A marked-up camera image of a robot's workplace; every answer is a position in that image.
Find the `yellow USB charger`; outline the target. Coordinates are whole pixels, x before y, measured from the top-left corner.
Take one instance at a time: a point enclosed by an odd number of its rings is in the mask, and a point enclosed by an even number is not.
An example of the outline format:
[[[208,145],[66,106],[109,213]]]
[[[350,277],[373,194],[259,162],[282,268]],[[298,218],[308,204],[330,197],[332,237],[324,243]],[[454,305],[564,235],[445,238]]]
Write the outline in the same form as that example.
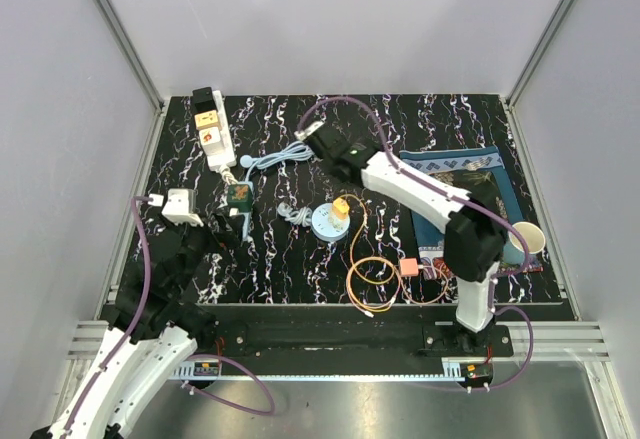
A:
[[[343,222],[349,218],[350,206],[343,197],[336,198],[331,204],[331,218],[334,221]]]

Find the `light blue power strip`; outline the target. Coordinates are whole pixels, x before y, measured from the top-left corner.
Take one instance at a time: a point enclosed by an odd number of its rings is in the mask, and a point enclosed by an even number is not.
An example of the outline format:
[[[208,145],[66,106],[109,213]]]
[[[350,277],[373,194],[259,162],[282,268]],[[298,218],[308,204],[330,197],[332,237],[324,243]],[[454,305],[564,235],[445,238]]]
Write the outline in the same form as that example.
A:
[[[247,241],[249,237],[253,202],[253,184],[251,182],[237,182],[228,186],[227,205],[230,210],[235,210],[243,218],[241,229],[243,241]]]

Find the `beige travel adapter cube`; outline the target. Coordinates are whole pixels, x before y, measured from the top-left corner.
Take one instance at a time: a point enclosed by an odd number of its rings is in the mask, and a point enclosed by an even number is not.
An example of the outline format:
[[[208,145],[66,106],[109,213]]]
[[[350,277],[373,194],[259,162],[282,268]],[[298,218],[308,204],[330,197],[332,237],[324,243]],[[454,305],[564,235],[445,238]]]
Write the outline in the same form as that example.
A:
[[[198,113],[194,116],[197,130],[219,127],[219,116],[216,110]]]

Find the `white cube socket adapter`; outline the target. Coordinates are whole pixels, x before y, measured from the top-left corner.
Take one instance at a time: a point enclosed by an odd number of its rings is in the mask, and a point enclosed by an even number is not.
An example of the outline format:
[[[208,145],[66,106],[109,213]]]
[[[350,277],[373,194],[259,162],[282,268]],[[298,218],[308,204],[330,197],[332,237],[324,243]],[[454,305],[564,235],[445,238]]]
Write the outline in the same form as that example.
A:
[[[221,147],[222,138],[217,127],[201,129],[199,140],[205,150],[217,150]]]

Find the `round light blue socket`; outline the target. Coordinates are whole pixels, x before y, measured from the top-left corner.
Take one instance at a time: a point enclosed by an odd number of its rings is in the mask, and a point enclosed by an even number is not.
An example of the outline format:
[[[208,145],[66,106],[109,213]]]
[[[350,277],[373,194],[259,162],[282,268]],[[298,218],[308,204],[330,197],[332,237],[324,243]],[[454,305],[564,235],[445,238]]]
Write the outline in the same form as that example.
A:
[[[350,226],[349,214],[339,218],[332,203],[324,203],[316,207],[311,216],[311,230],[314,235],[327,243],[343,239]]]

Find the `white multicolour power strip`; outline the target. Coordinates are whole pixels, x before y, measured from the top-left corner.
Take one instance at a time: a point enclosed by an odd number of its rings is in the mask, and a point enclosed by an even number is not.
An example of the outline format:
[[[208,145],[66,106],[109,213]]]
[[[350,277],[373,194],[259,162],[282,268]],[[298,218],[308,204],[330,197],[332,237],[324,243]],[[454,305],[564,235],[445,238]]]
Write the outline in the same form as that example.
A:
[[[219,116],[218,129],[222,138],[222,144],[217,150],[205,150],[201,143],[200,145],[206,156],[209,169],[213,172],[220,172],[223,168],[234,167],[237,164],[237,160],[229,128],[229,120],[225,110],[224,97],[219,90],[213,90],[213,95],[217,105],[216,111]]]

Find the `green cube socket adapter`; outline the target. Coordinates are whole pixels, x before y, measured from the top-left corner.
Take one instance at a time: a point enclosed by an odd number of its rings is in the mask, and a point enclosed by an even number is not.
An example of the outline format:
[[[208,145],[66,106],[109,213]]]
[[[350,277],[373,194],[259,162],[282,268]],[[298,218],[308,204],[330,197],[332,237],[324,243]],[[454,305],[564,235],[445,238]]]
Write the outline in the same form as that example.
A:
[[[249,182],[229,185],[226,200],[229,208],[238,208],[241,213],[250,212],[253,207],[253,186]]]

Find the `pink USB charger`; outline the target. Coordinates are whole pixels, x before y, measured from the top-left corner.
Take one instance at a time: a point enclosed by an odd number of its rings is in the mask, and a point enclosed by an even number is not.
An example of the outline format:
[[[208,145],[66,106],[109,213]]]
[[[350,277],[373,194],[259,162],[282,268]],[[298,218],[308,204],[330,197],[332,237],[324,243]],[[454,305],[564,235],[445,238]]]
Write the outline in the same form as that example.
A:
[[[399,261],[401,277],[416,277],[420,273],[420,265],[416,258],[404,258]]]

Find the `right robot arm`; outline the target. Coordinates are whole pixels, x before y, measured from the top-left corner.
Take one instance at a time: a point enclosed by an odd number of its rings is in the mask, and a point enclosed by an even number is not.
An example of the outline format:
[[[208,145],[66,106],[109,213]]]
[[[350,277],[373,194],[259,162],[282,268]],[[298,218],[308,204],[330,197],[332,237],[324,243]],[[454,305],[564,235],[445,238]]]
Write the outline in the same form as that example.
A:
[[[476,355],[490,342],[491,279],[498,271],[509,222],[487,187],[472,191],[436,180],[396,157],[388,146],[351,141],[316,121],[295,137],[305,143],[332,176],[389,197],[426,219],[444,236],[443,259],[457,278],[454,343]]]

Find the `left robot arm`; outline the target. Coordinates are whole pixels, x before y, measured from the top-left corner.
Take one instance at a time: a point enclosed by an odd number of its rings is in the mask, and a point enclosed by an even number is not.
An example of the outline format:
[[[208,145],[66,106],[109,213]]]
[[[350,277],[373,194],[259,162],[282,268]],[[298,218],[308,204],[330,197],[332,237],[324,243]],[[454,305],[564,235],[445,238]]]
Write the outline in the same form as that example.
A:
[[[71,401],[32,437],[126,438],[183,362],[215,353],[216,316],[182,296],[207,255],[239,245],[238,225],[222,214],[212,225],[199,218],[161,221],[158,252],[143,224],[136,225],[143,263],[124,271],[99,350]]]

